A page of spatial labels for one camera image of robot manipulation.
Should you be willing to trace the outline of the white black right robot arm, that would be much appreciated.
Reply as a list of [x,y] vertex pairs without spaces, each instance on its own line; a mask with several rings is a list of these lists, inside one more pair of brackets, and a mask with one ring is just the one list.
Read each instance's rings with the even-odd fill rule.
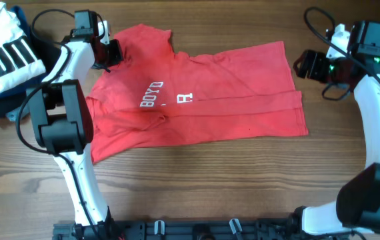
[[295,212],[300,230],[312,237],[380,233],[380,22],[358,21],[347,31],[342,24],[321,36],[326,53],[306,50],[294,63],[301,78],[343,88],[353,95],[362,118],[364,169],[339,191],[336,200]]

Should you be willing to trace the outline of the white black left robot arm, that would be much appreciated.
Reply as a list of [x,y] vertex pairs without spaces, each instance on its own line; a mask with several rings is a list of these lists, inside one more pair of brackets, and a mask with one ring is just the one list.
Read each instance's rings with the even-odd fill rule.
[[53,156],[65,178],[75,220],[56,224],[54,239],[120,239],[122,234],[99,190],[90,150],[93,120],[82,91],[88,71],[118,65],[120,44],[109,38],[108,23],[100,14],[80,10],[72,14],[75,26],[59,42],[61,54],[37,87],[27,90],[38,146],[33,150]]

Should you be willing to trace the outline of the red soccer t-shirt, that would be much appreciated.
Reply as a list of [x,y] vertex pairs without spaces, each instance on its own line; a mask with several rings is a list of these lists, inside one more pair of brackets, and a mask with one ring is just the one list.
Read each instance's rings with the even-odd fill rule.
[[170,30],[140,24],[115,38],[124,60],[86,98],[94,163],[134,148],[308,133],[281,41],[192,57],[174,52]]

